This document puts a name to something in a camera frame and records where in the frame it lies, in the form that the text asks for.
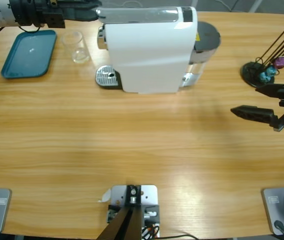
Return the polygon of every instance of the glass cup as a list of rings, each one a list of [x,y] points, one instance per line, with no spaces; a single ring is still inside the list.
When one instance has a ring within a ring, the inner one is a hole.
[[[82,64],[90,59],[89,50],[80,31],[69,31],[62,36],[65,51],[71,56],[73,62]]]

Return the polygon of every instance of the white coffee machine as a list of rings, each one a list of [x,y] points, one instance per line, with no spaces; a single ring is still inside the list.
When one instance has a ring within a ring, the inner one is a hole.
[[[103,26],[100,49],[112,65],[100,67],[96,82],[128,93],[175,93],[195,47],[198,18],[194,7],[98,8]]]

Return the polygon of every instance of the teal tray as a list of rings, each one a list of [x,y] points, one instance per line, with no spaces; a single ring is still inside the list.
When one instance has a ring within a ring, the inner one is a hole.
[[[57,34],[53,30],[19,34],[6,58],[1,75],[6,79],[35,78],[50,65]]]

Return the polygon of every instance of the wooden table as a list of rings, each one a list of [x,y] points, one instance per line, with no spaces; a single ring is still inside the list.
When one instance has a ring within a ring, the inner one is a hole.
[[[95,71],[109,63],[96,44],[99,22],[83,31],[91,60],[75,64],[58,39],[48,73],[0,75],[0,188],[12,190],[5,233],[96,238],[113,185],[158,187],[161,235],[199,238],[269,234],[261,190],[284,187],[284,130],[246,121],[232,107],[283,109],[246,85],[240,67],[284,29],[284,15],[198,14],[222,44],[198,84],[176,94],[105,90]],[[56,29],[61,36],[68,29]],[[21,31],[0,33],[0,71]],[[276,77],[284,83],[284,69]]]

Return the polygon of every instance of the label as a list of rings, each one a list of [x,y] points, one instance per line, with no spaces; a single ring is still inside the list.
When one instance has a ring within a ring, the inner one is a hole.
[[[278,196],[269,196],[268,197],[268,202],[270,204],[278,204],[280,201],[279,201],[279,197]]]
[[[0,205],[7,205],[7,198],[0,198]]]
[[[196,33],[196,38],[195,38],[195,40],[196,40],[197,42],[201,41],[201,40],[200,40],[200,35],[199,35],[198,32]]]

